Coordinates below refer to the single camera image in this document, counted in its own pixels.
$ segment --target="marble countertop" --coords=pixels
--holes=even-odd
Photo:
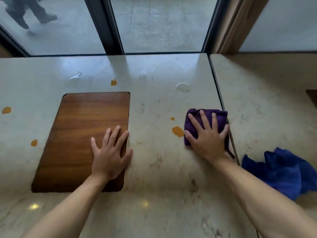
[[[172,133],[189,108],[221,109],[205,54],[0,59],[0,75],[0,107],[12,109],[0,115],[3,237],[20,237],[68,195],[30,191],[62,96],[129,91],[133,160],[122,191],[101,194],[81,237],[256,238],[225,181]],[[177,91],[181,82],[190,88]]]
[[[264,161],[265,151],[288,149],[317,169],[316,54],[211,55],[234,147]],[[317,219],[317,194],[297,201]]]

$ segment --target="orange stain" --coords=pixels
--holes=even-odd
[[[11,110],[11,107],[4,107],[3,109],[2,109],[2,114],[9,114],[10,112],[11,112],[12,110]]]
[[[36,147],[36,146],[37,146],[37,139],[35,139],[35,140],[33,140],[33,141],[31,142],[31,146],[32,146],[32,147]]]
[[[183,137],[184,136],[184,131],[178,126],[172,128],[172,132],[173,132],[173,134],[175,134],[178,137]]]
[[[116,79],[113,79],[113,80],[111,80],[111,86],[116,86],[118,83],[117,83],[117,81],[116,81]]]

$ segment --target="purple cloth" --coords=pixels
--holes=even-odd
[[[186,118],[185,118],[184,130],[188,130],[195,139],[198,138],[198,133],[197,133],[195,127],[193,126],[191,120],[189,119],[188,114],[192,114],[194,116],[194,118],[200,123],[201,127],[204,127],[199,111],[200,111],[200,109],[191,108],[187,111]],[[205,115],[209,121],[210,127],[212,127],[211,114],[215,113],[217,115],[218,133],[221,133],[227,124],[228,112],[227,111],[220,111],[218,109],[203,109],[203,111],[205,112]],[[186,139],[185,136],[184,136],[184,143],[185,143],[185,145],[191,146],[191,144],[189,143],[189,141]],[[224,148],[227,151],[229,150],[229,135],[227,135],[225,140],[224,140]]]

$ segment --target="blue cloth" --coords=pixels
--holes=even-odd
[[[317,191],[317,172],[306,160],[280,148],[266,151],[264,158],[265,162],[255,162],[244,155],[241,166],[291,200]]]

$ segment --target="person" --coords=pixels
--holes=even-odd
[[[25,6],[28,6],[40,23],[48,23],[56,20],[58,17],[55,14],[47,14],[45,9],[38,4],[37,0],[11,0],[11,3],[6,7],[6,12],[12,19],[24,29],[29,29],[23,16],[25,15]]]
[[[200,115],[204,127],[201,127],[191,114],[188,115],[198,132],[198,139],[188,131],[185,131],[185,136],[193,149],[223,175],[257,231],[264,238],[316,237],[317,222],[300,206],[242,169],[225,155],[224,138],[228,134],[229,126],[226,125],[223,132],[218,134],[216,114],[212,114],[212,128],[202,110]],[[79,237],[89,212],[105,184],[117,177],[131,160],[131,149],[122,159],[120,158],[121,147],[129,132],[125,131],[115,144],[119,130],[120,126],[117,126],[112,134],[110,129],[106,131],[101,149],[96,146],[95,139],[91,138],[94,153],[91,176],[26,232],[23,238]]]

